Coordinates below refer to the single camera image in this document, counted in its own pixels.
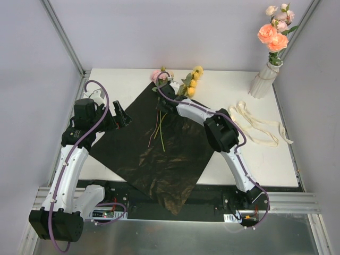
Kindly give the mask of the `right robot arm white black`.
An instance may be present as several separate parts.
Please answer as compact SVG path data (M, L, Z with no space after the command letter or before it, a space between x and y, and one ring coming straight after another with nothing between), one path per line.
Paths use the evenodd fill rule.
M160 109L188 118L204 127L208 143L222 155L233 174L236 188L241 194L240 206L247 210L256 206L263 191L243 159L240 147L245 142L239 141L239 135L243 133L231 120L228 111L223 108L212 110L186 96L177 96L169 83L157 86L156 91Z

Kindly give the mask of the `black wrapping paper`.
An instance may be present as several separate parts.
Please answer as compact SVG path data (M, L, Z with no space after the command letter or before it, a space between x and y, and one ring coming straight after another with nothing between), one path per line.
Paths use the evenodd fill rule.
M91 148L98 160L128 184L178 215L214 151L203 126L176 114L162 114L150 83L125 110L131 123L105 133Z

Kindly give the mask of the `peach rose pair stem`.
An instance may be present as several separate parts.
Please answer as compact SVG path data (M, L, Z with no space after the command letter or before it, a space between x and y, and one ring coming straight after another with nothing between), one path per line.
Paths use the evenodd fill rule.
M288 38L277 32L277 29L271 24L262 26L257 34L258 39L266 45L269 51L269 62L274 66L281 66L282 60L279 58L279 53L288 45Z

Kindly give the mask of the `pink rose green stem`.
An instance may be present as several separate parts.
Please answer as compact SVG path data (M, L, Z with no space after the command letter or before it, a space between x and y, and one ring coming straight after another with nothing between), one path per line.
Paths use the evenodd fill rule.
M166 71L165 67L161 67L160 70L155 70L153 71L153 73L150 76L151 81L155 84L155 88L153 88L152 90L155 92L156 88L158 86L160 86L162 83L166 83L168 81L168 77L173 78L173 73L171 73L170 71ZM164 146L164 141L163 141L163 135L162 135L162 122L164 117L166 116L166 114L164 116L162 116L161 114L161 120L160 120L160 124L158 126L158 129L153 137L153 139L156 139L157 134L160 135L160 141L161 141L161 146L162 146L162 150L163 152L165 152L165 146Z

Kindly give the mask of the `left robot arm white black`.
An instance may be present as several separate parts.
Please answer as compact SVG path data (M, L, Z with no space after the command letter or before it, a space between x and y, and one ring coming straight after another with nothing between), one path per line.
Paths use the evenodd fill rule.
M87 186L77 199L74 194L96 134L123 128L131 122L119 101L114 101L113 106L115 115L105 104L91 98L75 102L74 115L62 134L60 159L49 193L40 209L29 215L29 223L40 239L78 241L84 221L95 206L111 203L112 193L98 184Z

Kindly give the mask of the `pale pink bud stem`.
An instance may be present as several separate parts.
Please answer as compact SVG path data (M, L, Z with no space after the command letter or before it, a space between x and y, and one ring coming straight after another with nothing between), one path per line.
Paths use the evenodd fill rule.
M150 135L149 142L148 142L148 147L150 147L150 145L151 145L151 140L154 137L154 135L155 135L155 133L156 133L156 131L158 129L158 126L160 124L160 120L161 120L161 112L158 110L157 111L157 117L156 117L156 125L155 125L155 128L154 128L153 132Z

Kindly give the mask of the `cream printed ribbon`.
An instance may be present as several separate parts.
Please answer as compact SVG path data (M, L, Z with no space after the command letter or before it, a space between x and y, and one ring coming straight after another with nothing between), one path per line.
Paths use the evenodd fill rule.
M288 145L291 145L294 143L294 141L290 140L287 137L286 128L284 128L281 122L261 120L261 119L254 117L252 113L249 111L249 109L247 108L247 104L244 101L239 101L236 104L236 106L230 106L227 111L232 121L241 129L241 131L245 134L245 136L249 138L255 144L263 145L267 147L273 147L273 148L276 148L279 146L279 138L276 137L273 133L269 132L268 130L263 129L262 128L263 125L277 128L280 137ZM237 113L237 115L242 116L242 118L246 120L249 125L242 126L237 121L235 113ZM269 139L268 140L258 139L249 133L250 130L257 130L263 133L264 135L266 135Z

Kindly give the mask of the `cream rose stem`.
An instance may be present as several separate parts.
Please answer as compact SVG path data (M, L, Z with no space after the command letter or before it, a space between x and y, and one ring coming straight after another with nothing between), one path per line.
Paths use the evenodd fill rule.
M266 15L270 16L270 23L275 26L278 21L276 20L276 12L278 10L278 6L269 6L266 9Z

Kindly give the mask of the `pink rose cluster stem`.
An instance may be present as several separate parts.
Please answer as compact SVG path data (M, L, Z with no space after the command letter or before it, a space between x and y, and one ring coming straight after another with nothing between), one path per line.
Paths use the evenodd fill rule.
M298 29L299 25L292 26L295 13L290 8L290 3L275 7L271 13L270 23L276 28L277 33L288 35Z

